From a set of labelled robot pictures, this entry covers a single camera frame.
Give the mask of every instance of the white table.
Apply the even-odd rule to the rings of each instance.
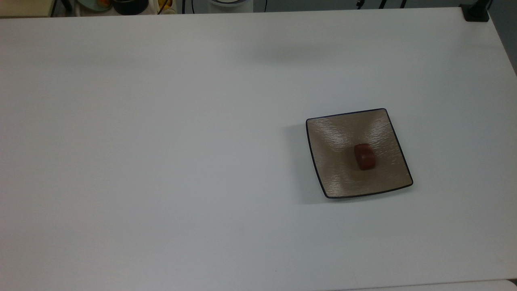
[[[492,22],[459,8],[13,19],[0,39],[1,289],[517,277],[517,78]],[[325,198],[305,120],[379,107],[415,184]]]

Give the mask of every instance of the black bracket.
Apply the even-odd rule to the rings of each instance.
[[[460,4],[463,17],[469,22],[488,22],[490,17],[486,10],[489,0],[477,0],[474,4]]]
[[[364,0],[359,0],[356,3],[357,10],[361,9],[361,7],[364,5]]]

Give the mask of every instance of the textured plate surface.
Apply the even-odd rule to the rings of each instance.
[[[307,137],[316,174],[328,198],[372,195],[413,184],[386,109],[308,119]],[[360,170],[354,146],[368,143],[375,168]]]

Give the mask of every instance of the beige plate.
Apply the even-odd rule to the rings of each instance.
[[[314,168],[327,198],[378,194],[409,187],[413,178],[384,108],[307,119]],[[375,168],[362,171],[354,146],[368,143]]]

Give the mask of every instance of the black bowl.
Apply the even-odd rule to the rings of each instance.
[[[122,15],[136,15],[147,8],[149,0],[111,0],[111,4]]]

